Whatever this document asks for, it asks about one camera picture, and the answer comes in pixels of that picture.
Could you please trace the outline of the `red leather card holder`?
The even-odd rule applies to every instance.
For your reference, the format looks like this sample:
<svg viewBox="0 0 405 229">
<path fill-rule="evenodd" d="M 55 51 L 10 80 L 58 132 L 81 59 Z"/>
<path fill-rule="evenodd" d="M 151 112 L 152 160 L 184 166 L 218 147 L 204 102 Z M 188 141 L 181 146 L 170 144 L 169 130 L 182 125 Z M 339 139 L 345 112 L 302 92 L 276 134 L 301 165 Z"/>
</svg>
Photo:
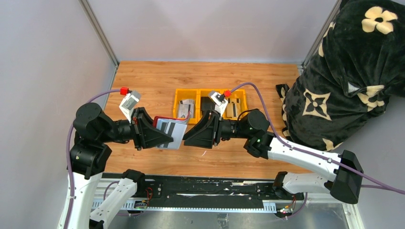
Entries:
<svg viewBox="0 0 405 229">
<path fill-rule="evenodd" d="M 156 148 L 178 150 L 181 146 L 190 117 L 190 111 L 186 116 L 182 115 L 181 118 L 156 116 L 153 121 L 153 126 L 173 138 L 172 142 L 158 145 Z"/>
</svg>

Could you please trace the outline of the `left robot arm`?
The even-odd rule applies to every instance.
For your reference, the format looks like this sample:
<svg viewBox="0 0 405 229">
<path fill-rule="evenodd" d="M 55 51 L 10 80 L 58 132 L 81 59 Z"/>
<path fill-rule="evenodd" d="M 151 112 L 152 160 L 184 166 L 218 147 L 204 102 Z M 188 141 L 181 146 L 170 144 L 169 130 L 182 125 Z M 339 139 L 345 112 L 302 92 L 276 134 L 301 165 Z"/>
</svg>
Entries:
<svg viewBox="0 0 405 229">
<path fill-rule="evenodd" d="M 147 191 L 145 175 L 128 169 L 102 204 L 92 209 L 95 192 L 112 151 L 108 143 L 134 143 L 137 150 L 173 142 L 173 137 L 153 126 L 143 107 L 129 119 L 113 121 L 96 103 L 76 112 L 72 129 L 75 142 L 67 147 L 68 193 L 60 217 L 63 229 L 106 229 L 127 200 Z"/>
</svg>

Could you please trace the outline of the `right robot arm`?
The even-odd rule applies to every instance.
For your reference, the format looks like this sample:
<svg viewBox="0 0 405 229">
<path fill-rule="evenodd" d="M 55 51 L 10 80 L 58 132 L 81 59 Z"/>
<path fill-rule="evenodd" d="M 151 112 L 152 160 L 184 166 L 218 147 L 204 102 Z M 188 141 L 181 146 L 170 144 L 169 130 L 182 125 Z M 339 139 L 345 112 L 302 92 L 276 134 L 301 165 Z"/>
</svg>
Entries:
<svg viewBox="0 0 405 229">
<path fill-rule="evenodd" d="M 184 145 L 212 148 L 232 138 L 245 139 L 244 149 L 253 157 L 285 161 L 305 168 L 308 174 L 279 172 L 273 183 L 273 194 L 285 199 L 296 193 L 329 193 L 335 199 L 357 204 L 363 169 L 355 153 L 319 151 L 292 143 L 268 131 L 270 122 L 255 109 L 241 119 L 223 119 L 216 111 L 204 114 L 183 137 Z"/>
</svg>

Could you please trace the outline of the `white striped card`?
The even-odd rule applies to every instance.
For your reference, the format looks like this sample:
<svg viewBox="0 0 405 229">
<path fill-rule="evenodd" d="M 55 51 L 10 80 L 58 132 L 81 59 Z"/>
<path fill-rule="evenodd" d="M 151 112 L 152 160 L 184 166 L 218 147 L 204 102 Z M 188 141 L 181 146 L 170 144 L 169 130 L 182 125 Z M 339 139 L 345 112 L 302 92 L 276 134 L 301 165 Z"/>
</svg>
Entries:
<svg viewBox="0 0 405 229">
<path fill-rule="evenodd" d="M 157 128 L 173 138 L 172 142 L 164 143 L 157 146 L 157 148 L 173 150 L 177 150 L 180 148 L 183 136 L 187 129 L 187 124 L 169 121 L 158 121 Z"/>
</svg>

